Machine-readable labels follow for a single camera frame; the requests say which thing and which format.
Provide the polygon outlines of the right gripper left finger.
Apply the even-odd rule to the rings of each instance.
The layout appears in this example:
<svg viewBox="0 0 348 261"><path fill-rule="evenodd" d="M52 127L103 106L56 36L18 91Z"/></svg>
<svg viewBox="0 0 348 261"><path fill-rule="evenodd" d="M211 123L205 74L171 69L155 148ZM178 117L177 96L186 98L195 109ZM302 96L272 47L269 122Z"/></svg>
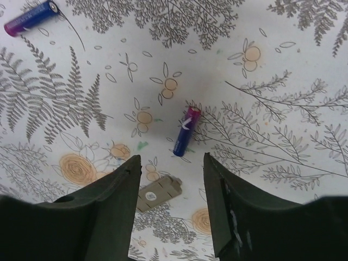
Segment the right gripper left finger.
<svg viewBox="0 0 348 261"><path fill-rule="evenodd" d="M140 177L135 155L52 203L1 196L1 260L128 260Z"/></svg>

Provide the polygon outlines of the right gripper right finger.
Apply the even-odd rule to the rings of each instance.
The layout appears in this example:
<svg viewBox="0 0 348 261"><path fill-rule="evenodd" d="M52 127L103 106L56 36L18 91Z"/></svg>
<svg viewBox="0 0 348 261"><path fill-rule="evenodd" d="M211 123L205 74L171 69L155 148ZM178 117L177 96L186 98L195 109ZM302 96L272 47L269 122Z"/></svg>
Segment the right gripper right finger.
<svg viewBox="0 0 348 261"><path fill-rule="evenodd" d="M231 173L209 153L203 178L220 260L347 260L347 197L288 201Z"/></svg>

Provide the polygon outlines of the grey remote battery cover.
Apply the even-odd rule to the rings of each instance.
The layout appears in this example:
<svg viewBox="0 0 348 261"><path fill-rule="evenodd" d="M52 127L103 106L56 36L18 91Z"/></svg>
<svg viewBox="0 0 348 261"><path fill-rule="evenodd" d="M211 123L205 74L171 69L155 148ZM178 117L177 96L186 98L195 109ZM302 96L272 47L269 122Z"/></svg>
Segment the grey remote battery cover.
<svg viewBox="0 0 348 261"><path fill-rule="evenodd" d="M146 212L182 194L182 181L164 176L139 190L136 209Z"/></svg>

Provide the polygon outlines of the blue battery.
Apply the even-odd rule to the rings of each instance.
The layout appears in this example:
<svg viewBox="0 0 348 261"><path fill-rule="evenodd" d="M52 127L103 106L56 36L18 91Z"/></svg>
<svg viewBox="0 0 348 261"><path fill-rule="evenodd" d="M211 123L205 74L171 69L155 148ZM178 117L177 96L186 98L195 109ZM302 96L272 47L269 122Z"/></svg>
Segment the blue battery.
<svg viewBox="0 0 348 261"><path fill-rule="evenodd" d="M178 157L185 154L195 126L200 118L201 111L196 107L189 107L181 123L181 129L176 140L173 153Z"/></svg>
<svg viewBox="0 0 348 261"><path fill-rule="evenodd" d="M17 37L59 14L53 1L45 1L4 24L5 32Z"/></svg>

